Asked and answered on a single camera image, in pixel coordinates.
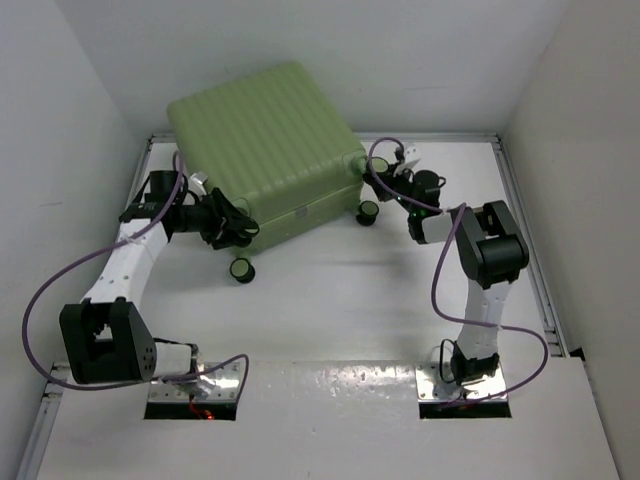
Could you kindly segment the green suitcase blue lining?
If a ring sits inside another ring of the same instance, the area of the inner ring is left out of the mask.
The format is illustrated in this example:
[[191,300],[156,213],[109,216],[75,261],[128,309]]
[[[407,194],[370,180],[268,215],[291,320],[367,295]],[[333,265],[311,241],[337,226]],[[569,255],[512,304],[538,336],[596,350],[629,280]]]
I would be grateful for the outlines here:
[[282,63],[169,103],[177,149],[190,174],[207,175],[259,225],[246,248],[230,248],[239,283],[252,256],[346,211],[372,225],[378,205],[361,192],[367,153],[299,62]]

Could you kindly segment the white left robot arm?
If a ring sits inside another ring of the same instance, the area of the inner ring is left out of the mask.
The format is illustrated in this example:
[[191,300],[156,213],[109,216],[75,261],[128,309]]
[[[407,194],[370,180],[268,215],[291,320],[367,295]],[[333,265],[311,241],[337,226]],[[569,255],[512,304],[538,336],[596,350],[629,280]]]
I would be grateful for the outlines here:
[[250,245],[259,226],[218,188],[191,204],[188,194],[177,171],[151,172],[119,218],[117,246],[98,280],[63,307],[59,323],[76,383],[194,379],[195,344],[155,338],[139,312],[153,266],[176,233],[197,232],[221,250]]

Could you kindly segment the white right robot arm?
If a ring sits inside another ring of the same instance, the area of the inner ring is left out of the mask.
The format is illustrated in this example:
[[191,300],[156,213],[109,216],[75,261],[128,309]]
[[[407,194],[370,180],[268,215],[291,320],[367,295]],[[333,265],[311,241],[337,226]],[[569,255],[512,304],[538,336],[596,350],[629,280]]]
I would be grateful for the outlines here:
[[508,205],[492,201],[477,208],[440,211],[446,179],[420,170],[372,175],[364,181],[381,202],[395,200],[408,212],[408,230],[418,244],[445,242],[449,236],[468,279],[464,326],[453,342],[452,377],[462,385],[495,374],[499,364],[498,325],[511,285],[529,263],[529,249]]

